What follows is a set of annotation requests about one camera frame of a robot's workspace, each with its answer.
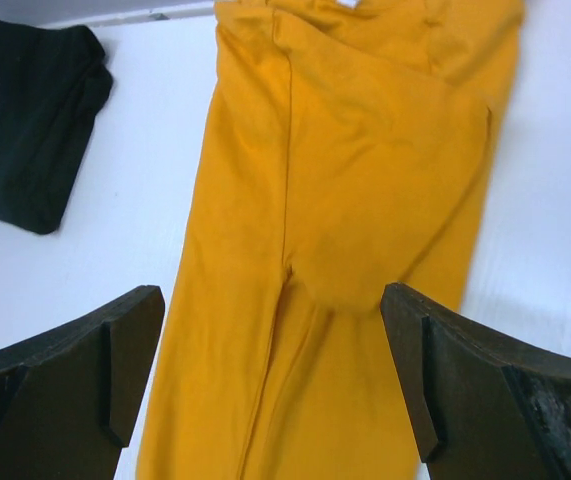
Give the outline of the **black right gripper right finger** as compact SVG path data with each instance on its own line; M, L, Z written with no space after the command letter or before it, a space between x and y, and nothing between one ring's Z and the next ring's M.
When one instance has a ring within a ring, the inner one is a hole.
M421 462L433 479L571 479L571 358L402 283L380 305Z

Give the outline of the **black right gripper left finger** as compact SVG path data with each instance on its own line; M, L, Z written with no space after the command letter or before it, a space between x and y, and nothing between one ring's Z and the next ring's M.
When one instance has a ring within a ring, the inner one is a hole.
M111 479L132 439L165 302L139 286L0 350L0 479Z

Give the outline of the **yellow t shirt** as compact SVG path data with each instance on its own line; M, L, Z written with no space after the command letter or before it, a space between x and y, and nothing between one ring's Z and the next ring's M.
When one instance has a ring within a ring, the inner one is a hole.
M379 304L460 304L520 1L220 1L140 479L412 479Z

